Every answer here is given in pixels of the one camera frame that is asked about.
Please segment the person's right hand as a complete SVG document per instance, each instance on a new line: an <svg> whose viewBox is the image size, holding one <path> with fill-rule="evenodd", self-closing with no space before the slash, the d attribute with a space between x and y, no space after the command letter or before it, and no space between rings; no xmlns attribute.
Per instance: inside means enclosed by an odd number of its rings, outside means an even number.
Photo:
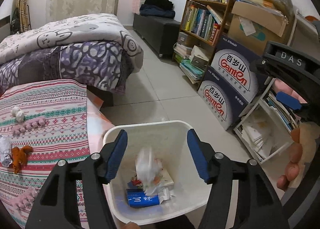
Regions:
<svg viewBox="0 0 320 229"><path fill-rule="evenodd" d="M318 148L316 140L319 139L319 126L314 122L303 122L290 135L293 143L288 149L289 162L284 174L277 180L277 188L282 191L297 188L301 183Z"/></svg>

